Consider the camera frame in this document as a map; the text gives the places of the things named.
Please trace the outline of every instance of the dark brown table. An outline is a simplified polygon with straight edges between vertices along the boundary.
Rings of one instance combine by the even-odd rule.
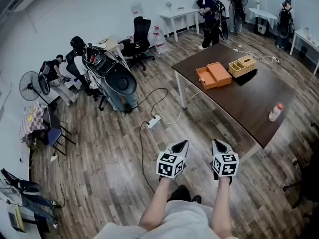
[[[267,65],[257,61],[258,73],[250,81],[240,86],[234,80],[230,85],[205,90],[198,80],[196,69],[207,64],[220,62],[228,69],[229,63],[243,57],[223,44],[216,44],[173,65],[176,72],[181,105],[187,108],[184,76],[209,98],[226,111],[256,141],[255,146],[244,156],[245,160],[260,147],[265,148],[285,119],[290,104],[295,98],[295,91],[279,79]],[[268,118],[273,107],[278,103],[284,105],[284,111],[275,122]]]

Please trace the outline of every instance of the bottle cap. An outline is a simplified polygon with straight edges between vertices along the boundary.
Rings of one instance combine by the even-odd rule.
[[[280,110],[282,110],[282,109],[284,108],[284,106],[283,106],[282,103],[278,103],[278,104],[277,104],[277,107],[278,107],[278,109],[280,109]]]

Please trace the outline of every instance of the shoe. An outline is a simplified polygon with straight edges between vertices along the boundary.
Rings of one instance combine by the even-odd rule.
[[[199,45],[198,47],[200,50],[204,50],[204,49],[207,49],[207,48],[203,48],[203,46]]]
[[[191,201],[196,202],[198,204],[201,204],[201,196],[199,196],[199,195],[194,196],[194,198]]]
[[[58,227],[59,227],[58,222],[55,222],[55,223],[53,223],[52,225],[53,225],[53,228],[54,228],[54,229],[58,229]]]
[[[79,97],[79,93],[76,93],[75,94],[75,99],[72,102],[74,103],[78,99],[78,97]]]

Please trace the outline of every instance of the tablecloth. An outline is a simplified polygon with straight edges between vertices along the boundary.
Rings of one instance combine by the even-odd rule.
[[[33,106],[24,115],[20,130],[19,137],[21,142],[31,143],[31,133],[36,130],[45,129],[43,124],[43,114],[46,109],[46,105],[35,101]]]
[[[269,25],[271,26],[271,28],[274,29],[274,26],[276,25],[278,21],[278,18],[275,15],[264,10],[258,10],[256,8],[249,8],[249,10],[250,10],[250,19],[253,19],[255,17],[266,19],[269,22]]]

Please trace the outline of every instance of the checkered cloth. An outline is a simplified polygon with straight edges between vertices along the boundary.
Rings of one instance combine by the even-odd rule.
[[[31,133],[36,130],[45,129],[42,117],[44,110],[46,109],[46,105],[39,101],[35,101],[32,108],[34,109],[34,112],[32,114],[28,113],[24,115],[22,125],[20,126],[19,136],[21,142],[32,143]]]

